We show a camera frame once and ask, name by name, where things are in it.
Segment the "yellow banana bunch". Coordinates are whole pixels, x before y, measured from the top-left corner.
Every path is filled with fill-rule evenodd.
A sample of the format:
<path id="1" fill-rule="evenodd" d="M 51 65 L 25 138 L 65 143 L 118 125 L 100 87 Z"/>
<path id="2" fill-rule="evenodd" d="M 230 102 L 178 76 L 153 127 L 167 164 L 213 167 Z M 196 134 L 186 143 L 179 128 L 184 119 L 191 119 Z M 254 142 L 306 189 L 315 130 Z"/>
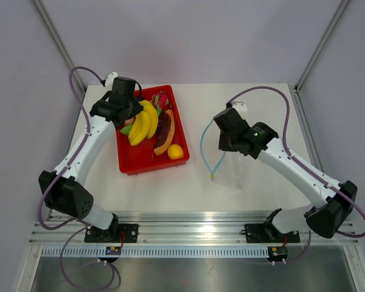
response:
<path id="1" fill-rule="evenodd" d="M 136 116 L 128 135 L 131 146 L 139 145 L 144 139 L 150 139 L 155 135 L 158 126 L 158 112 L 147 100 L 140 101 L 144 109 Z"/>

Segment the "clear zip top bag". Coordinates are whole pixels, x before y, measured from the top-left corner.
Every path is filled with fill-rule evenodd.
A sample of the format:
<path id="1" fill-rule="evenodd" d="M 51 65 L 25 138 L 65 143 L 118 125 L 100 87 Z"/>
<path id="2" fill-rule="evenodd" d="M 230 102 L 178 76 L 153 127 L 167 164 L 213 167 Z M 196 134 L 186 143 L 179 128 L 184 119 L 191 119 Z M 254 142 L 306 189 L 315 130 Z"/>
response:
<path id="1" fill-rule="evenodd" d="M 213 120 L 200 137 L 200 155 L 208 172 L 209 181 L 233 190 L 243 190 L 246 169 L 239 153 L 218 149 L 220 131 Z"/>

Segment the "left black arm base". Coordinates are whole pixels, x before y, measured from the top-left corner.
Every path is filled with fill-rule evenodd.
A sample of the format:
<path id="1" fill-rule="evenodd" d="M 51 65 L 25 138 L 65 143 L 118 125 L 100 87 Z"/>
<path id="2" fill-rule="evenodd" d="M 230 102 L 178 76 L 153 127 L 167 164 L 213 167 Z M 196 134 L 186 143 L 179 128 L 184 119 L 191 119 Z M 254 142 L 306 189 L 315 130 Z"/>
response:
<path id="1" fill-rule="evenodd" d="M 89 228 L 85 233 L 85 243 L 136 243 L 139 234 L 138 224 L 119 223 L 109 229 Z"/>

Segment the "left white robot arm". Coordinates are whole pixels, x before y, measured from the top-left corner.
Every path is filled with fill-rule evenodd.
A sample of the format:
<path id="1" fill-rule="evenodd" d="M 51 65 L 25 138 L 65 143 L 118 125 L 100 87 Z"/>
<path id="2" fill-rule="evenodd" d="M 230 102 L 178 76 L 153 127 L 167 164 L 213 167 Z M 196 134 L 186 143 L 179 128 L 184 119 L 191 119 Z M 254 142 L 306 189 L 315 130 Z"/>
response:
<path id="1" fill-rule="evenodd" d="M 126 120 L 143 110 L 134 92 L 141 89 L 132 78 L 109 75 L 102 80 L 104 95 L 84 110 L 86 126 L 74 147 L 53 171 L 43 171 L 40 184 L 42 204 L 98 229 L 106 242 L 119 236 L 116 216 L 94 202 L 85 189 L 89 171 L 104 145 Z"/>

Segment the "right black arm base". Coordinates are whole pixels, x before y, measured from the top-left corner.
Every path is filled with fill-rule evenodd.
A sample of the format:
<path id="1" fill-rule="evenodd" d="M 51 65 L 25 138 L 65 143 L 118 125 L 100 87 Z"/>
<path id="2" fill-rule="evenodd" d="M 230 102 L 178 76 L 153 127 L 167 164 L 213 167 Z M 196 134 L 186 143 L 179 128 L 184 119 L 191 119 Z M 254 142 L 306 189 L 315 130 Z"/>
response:
<path id="1" fill-rule="evenodd" d="M 283 234 L 274 227 L 273 219 L 280 211 L 274 210 L 263 223 L 245 224 L 240 234 L 245 236 L 247 243 L 300 243 L 298 231 Z"/>

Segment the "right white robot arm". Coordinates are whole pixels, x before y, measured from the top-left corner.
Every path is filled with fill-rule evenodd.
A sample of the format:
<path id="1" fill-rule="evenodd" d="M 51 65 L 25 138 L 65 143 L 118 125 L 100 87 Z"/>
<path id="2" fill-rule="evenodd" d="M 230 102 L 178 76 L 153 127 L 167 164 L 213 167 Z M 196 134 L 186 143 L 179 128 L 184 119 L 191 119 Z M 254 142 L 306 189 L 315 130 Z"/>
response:
<path id="1" fill-rule="evenodd" d="M 293 231 L 312 230 L 324 238 L 337 233 L 352 211 L 347 200 L 355 199 L 356 185 L 350 181 L 341 184 L 297 155 L 291 155 L 272 128 L 263 122 L 249 126 L 235 108 L 226 108 L 214 117 L 214 122 L 220 129 L 220 150 L 239 152 L 270 166 L 310 202 L 295 209 L 273 211 L 264 225 L 267 239 L 278 241 Z"/>

